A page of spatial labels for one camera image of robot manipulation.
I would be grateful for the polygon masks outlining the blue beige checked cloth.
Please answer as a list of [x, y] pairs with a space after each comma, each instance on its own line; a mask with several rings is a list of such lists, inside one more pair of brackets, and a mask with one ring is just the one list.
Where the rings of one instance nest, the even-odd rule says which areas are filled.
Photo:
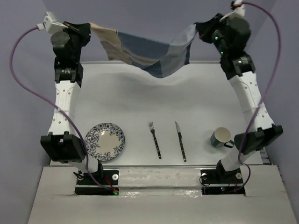
[[190, 63], [190, 48], [197, 34], [189, 25], [172, 42], [160, 42], [91, 23], [108, 59], [140, 68], [153, 77], [165, 78]]

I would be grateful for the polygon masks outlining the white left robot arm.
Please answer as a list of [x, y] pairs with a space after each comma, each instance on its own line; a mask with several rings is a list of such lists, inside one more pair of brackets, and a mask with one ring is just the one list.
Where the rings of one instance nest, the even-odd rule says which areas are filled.
[[103, 166], [88, 154], [84, 139], [77, 133], [78, 128], [73, 122], [83, 80], [81, 50], [91, 39], [91, 25], [63, 24], [66, 27], [55, 32], [50, 39], [56, 55], [56, 100], [48, 134], [41, 136], [40, 143], [52, 161], [70, 164], [87, 173], [92, 184], [99, 184], [103, 180]]

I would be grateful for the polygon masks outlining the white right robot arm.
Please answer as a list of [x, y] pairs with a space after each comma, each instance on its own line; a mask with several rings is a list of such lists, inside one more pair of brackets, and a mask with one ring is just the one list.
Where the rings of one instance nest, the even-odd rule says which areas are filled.
[[249, 23], [243, 18], [223, 18], [217, 14], [209, 21], [196, 23], [196, 30], [203, 42], [214, 44], [219, 51], [221, 68], [236, 93], [248, 125], [244, 133], [234, 137], [235, 146], [230, 153], [217, 163], [215, 178], [226, 183], [241, 163], [276, 140], [283, 128], [275, 125], [261, 102], [256, 68], [244, 50], [251, 34]]

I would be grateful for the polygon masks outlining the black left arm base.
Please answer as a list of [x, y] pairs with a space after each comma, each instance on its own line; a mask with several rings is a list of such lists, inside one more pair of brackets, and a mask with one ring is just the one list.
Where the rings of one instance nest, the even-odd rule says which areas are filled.
[[106, 169], [103, 175], [93, 173], [93, 178], [81, 171], [73, 172], [77, 178], [74, 193], [79, 196], [118, 196], [119, 170]]

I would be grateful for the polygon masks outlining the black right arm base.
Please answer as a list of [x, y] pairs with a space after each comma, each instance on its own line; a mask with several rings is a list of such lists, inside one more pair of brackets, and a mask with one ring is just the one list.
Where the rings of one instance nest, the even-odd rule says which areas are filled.
[[245, 195], [241, 170], [220, 176], [216, 169], [201, 169], [199, 182], [202, 195]]

